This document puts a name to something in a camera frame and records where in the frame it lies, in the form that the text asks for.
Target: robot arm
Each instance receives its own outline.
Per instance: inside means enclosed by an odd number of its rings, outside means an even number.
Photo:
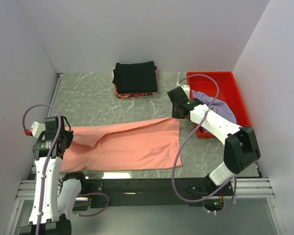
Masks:
[[[29,226],[21,227],[21,235],[33,235],[36,231],[37,218],[40,215],[40,233],[70,235],[71,223],[70,215],[74,207],[76,197],[85,190],[86,179],[83,172],[74,172],[66,174],[63,178],[63,186],[58,196],[58,179],[64,152],[70,147],[73,139],[73,131],[61,128],[60,137],[57,145],[52,152],[51,159],[48,162],[45,180],[45,192],[43,197],[43,212],[39,212],[39,201],[41,194],[41,177],[43,167],[47,159],[47,153],[51,143],[54,140],[58,128],[57,117],[49,117],[45,124],[34,122],[31,127],[32,136],[37,138],[33,147],[35,165],[36,165],[36,186],[34,205],[28,220]]]
[[[224,145],[223,162],[207,176],[216,186],[239,174],[260,158],[255,132],[251,127],[241,127],[227,121],[196,98],[189,100],[182,87],[173,89],[168,95],[173,105],[173,118],[187,118],[199,124],[208,110],[201,126]]]

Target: red tray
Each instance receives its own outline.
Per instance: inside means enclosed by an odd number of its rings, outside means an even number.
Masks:
[[[220,88],[220,93],[217,99],[224,101],[234,113],[237,124],[240,126],[250,126],[250,121],[245,110],[239,89],[237,88],[234,76],[231,72],[188,72],[186,76],[202,73],[215,79]],[[203,92],[208,96],[214,97],[217,92],[215,84],[206,77],[195,76],[187,79],[190,86],[190,98],[193,99],[192,90]],[[203,132],[200,127],[197,132],[198,138],[214,138],[211,133]]]

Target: red cable connector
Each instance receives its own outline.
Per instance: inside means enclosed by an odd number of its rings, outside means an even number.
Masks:
[[[27,135],[27,136],[33,136],[32,133],[31,133],[31,131],[28,130],[28,129],[25,129],[25,130],[24,130],[24,133],[25,133],[25,135]]]

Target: white wall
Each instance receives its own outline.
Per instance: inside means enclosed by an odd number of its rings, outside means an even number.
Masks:
[[[269,0],[18,0],[57,72],[232,71]]]
[[[22,130],[24,111],[50,103],[56,72],[16,0],[0,0],[0,235],[17,189],[33,162],[33,139]],[[28,117],[43,120],[46,109]]]
[[[294,235],[294,0],[271,0],[234,69],[288,234]]]

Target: gray marble surface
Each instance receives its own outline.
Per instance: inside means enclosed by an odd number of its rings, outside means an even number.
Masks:
[[[152,96],[118,99],[113,95],[112,73],[62,74],[54,106],[72,126],[109,125],[170,117],[172,104],[167,92],[186,73],[160,72],[158,92]],[[180,121],[180,144],[194,124]],[[223,145],[217,139],[198,139],[193,135],[181,154],[182,167],[176,177],[205,177],[223,159]],[[171,169],[102,172],[83,170],[91,179],[99,178],[169,178]],[[241,177],[258,177],[257,165],[245,169]]]

